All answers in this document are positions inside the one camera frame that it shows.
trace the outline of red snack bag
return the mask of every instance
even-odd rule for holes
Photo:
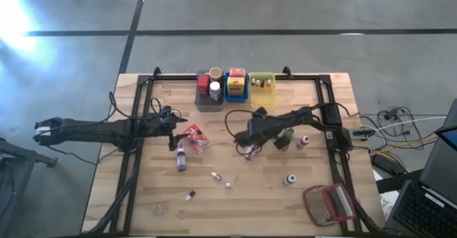
[[[189,141],[189,144],[195,149],[197,154],[201,154],[206,148],[208,148],[211,143],[208,138],[200,131],[196,124],[192,124],[183,134],[190,134],[186,138]]]

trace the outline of white cap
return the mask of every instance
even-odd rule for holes
[[[218,91],[221,88],[221,84],[218,81],[213,81],[209,84],[209,88],[214,91]]]

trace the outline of wooden tabletop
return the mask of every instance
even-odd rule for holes
[[[352,114],[356,113],[349,75],[330,75],[336,101]],[[137,77],[137,74],[121,74],[117,82],[117,104],[126,113],[131,112]],[[195,85],[195,81],[155,81],[152,94],[162,105],[179,109],[182,117],[189,120],[178,124],[175,134],[196,124],[211,141],[211,147],[198,155],[183,140],[187,170],[178,172],[176,152],[168,150],[168,138],[145,139],[131,235],[340,234],[339,225],[315,227],[301,198],[307,187],[332,184],[323,133],[310,126],[296,127],[287,152],[278,151],[268,142],[263,151],[248,162],[236,153],[233,138],[224,126],[224,117],[232,109],[251,109],[250,104],[226,103],[221,112],[199,112],[194,105]],[[269,114],[283,114],[318,103],[313,81],[277,81],[276,87],[279,106],[270,109]],[[340,112],[346,128],[360,127],[358,117],[349,117],[344,110]],[[233,133],[245,130],[249,117],[246,113],[232,114],[228,120],[230,130]],[[111,121],[117,119],[123,116],[115,114]],[[308,135],[311,141],[305,150],[298,150],[295,143],[303,135]],[[100,157],[113,149],[113,145],[104,144]],[[350,153],[357,200],[373,220],[383,226],[384,216],[368,153],[365,149],[354,149]],[[113,202],[121,160],[122,153],[115,153],[97,166],[83,230],[92,228]],[[211,172],[220,174],[223,181],[216,181]],[[288,174],[295,174],[297,180],[286,187],[283,178]],[[232,188],[225,188],[225,182],[232,183]],[[196,192],[195,197],[185,202],[192,190]],[[124,223],[126,201],[121,208],[119,229]],[[154,214],[154,205],[161,205],[165,213]]]

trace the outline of gray floor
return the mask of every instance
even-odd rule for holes
[[[96,120],[109,110],[126,37],[12,38],[17,31],[128,30],[136,0],[10,0],[1,20],[0,137],[49,156],[36,165],[12,237],[79,232],[94,168],[37,146],[33,125],[53,116]],[[139,29],[457,28],[457,0],[145,0]],[[457,97],[456,35],[136,37],[128,73],[195,72],[219,66],[249,71],[349,72],[360,112],[408,106],[446,114]],[[423,134],[443,123],[419,122]],[[371,147],[380,140],[370,141]],[[100,144],[58,148],[94,161]],[[424,151],[397,150],[409,169]]]

